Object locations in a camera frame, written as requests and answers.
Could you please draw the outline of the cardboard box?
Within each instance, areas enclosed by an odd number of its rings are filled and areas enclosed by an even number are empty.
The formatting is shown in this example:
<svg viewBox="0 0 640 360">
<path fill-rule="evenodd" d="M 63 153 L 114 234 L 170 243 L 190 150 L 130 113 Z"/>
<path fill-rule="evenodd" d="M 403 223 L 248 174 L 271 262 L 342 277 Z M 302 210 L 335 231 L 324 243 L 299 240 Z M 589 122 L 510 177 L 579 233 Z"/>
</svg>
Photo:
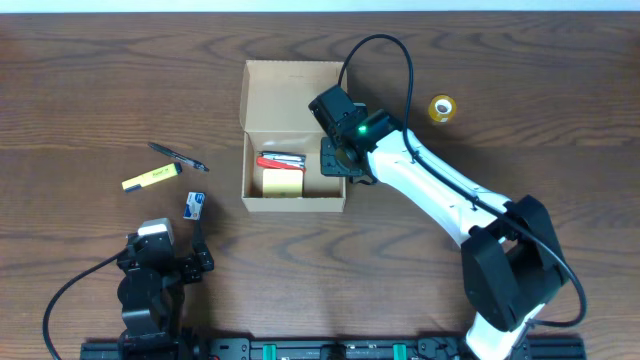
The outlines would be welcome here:
<svg viewBox="0 0 640 360">
<path fill-rule="evenodd" d="M 321 174 L 324 130 L 308 109 L 320 93 L 335 85 L 342 64 L 330 61 L 248 60 L 243 73 L 239 122 L 244 131 L 241 199 L 250 212 L 341 212 L 346 184 Z M 262 152 L 306 157 L 302 194 L 265 197 Z"/>
</svg>

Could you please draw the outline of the yellow sticky note pad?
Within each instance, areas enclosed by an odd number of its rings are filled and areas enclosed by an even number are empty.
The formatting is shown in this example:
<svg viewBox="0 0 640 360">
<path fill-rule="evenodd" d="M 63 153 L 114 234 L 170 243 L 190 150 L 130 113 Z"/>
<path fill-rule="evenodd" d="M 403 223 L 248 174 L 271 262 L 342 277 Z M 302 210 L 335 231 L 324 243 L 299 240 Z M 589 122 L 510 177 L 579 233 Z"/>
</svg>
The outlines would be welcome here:
<svg viewBox="0 0 640 360">
<path fill-rule="evenodd" d="M 302 170 L 264 169 L 262 196 L 265 198 L 300 198 L 303 196 Z"/>
</svg>

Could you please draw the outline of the yellow tape roll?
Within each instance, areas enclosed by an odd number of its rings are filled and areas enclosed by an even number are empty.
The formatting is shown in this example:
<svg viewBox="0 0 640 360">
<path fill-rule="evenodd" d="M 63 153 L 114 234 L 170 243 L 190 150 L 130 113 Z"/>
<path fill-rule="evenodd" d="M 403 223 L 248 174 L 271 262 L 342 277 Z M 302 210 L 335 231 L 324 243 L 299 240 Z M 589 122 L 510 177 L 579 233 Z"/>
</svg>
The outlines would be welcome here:
<svg viewBox="0 0 640 360">
<path fill-rule="evenodd" d="M 428 114 L 437 123 L 447 123 L 457 111 L 457 105 L 453 98 L 448 95 L 437 95 L 429 104 Z"/>
</svg>

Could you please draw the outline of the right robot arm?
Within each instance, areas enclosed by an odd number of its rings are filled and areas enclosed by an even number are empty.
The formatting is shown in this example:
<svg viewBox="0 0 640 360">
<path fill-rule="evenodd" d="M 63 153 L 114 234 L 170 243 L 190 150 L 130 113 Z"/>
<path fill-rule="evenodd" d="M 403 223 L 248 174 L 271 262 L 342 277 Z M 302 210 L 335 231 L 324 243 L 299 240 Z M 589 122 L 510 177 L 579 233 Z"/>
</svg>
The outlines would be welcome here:
<svg viewBox="0 0 640 360">
<path fill-rule="evenodd" d="M 408 197 L 461 250 L 464 289 L 476 311 L 465 342 L 478 359 L 505 359 L 527 322 L 568 281 L 549 213 L 537 199 L 489 191 L 426 149 L 383 110 L 373 114 L 338 85 L 309 104 L 337 161 Z"/>
</svg>

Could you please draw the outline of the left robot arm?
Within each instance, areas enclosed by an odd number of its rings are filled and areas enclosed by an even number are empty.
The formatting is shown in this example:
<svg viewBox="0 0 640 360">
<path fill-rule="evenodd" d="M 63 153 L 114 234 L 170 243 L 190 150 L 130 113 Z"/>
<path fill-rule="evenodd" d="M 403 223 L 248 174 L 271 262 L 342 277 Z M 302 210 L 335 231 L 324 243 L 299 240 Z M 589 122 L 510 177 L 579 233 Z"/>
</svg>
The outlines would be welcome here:
<svg viewBox="0 0 640 360">
<path fill-rule="evenodd" d="M 198 336 L 181 327 L 184 287 L 214 269 L 198 220 L 191 247 L 188 255 L 176 255 L 167 218 L 146 221 L 127 236 L 117 257 L 125 274 L 117 290 L 126 326 L 119 341 L 123 359 L 189 359 L 204 353 Z"/>
</svg>

